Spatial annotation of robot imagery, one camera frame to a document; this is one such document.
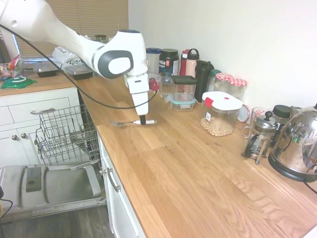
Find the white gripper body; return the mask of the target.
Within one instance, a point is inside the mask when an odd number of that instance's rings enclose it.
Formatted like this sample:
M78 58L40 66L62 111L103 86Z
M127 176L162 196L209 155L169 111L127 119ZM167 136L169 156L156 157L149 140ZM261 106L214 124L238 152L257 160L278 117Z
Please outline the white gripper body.
M148 91L150 89L148 74L144 73L137 76L125 75L124 80L132 96L137 115L147 115L149 111Z

